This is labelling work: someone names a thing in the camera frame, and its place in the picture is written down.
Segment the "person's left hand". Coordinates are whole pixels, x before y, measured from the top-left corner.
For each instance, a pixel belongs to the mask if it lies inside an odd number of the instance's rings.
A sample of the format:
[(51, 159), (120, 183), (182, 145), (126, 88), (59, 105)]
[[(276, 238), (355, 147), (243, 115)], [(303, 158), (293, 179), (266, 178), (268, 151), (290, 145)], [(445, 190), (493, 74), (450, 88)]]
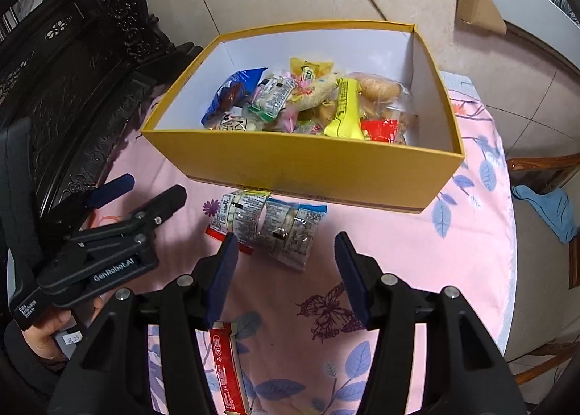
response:
[(43, 363), (56, 365), (66, 360), (53, 335), (64, 329), (72, 318), (69, 309), (48, 307), (33, 325), (22, 331), (26, 344)]

